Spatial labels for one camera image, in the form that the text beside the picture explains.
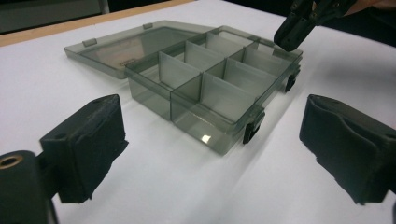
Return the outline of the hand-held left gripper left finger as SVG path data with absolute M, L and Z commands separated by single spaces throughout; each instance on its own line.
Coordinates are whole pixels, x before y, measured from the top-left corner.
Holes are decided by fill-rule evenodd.
M 95 99 L 40 139 L 45 190 L 62 203 L 83 203 L 128 142 L 117 94 Z

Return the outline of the grey cabinet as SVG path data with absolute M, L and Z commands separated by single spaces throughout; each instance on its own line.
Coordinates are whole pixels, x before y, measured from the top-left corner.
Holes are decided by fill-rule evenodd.
M 0 0 L 0 35 L 108 12 L 107 0 Z

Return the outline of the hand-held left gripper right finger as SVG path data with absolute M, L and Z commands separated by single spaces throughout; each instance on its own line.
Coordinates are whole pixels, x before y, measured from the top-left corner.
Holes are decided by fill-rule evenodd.
M 396 130 L 332 98 L 307 97 L 299 134 L 355 203 L 396 193 Z

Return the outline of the grey transparent compartment box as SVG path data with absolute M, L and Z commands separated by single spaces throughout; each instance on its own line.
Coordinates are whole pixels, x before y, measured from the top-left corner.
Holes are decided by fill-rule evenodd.
M 132 97 L 225 155 L 260 129 L 289 91 L 303 54 L 236 30 L 157 21 L 65 48 L 68 57 L 128 81 Z

